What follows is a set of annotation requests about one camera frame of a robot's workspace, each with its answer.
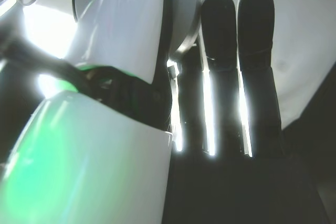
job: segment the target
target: ceiling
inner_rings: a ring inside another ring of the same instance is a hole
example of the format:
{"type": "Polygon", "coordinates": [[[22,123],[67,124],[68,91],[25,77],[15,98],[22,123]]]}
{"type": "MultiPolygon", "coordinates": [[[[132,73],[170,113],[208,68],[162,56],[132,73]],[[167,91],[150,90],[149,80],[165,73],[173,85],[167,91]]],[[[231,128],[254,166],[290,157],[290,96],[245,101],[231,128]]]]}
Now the ceiling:
{"type": "MultiPolygon", "coordinates": [[[[71,0],[37,4],[72,15],[71,0]]],[[[336,0],[275,0],[275,8],[272,68],[285,128],[300,117],[336,61],[336,0]]]]}

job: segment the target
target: white ceiling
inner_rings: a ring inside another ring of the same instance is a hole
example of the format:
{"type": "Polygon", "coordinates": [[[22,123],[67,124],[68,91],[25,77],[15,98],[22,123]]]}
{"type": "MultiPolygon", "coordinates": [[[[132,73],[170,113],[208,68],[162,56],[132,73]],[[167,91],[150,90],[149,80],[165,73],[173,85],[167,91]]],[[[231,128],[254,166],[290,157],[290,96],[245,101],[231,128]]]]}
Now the white ceiling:
{"type": "MultiPolygon", "coordinates": [[[[71,0],[38,4],[72,14],[71,0]]],[[[336,0],[275,0],[275,7],[272,67],[286,127],[300,116],[336,61],[336,0]]]]}

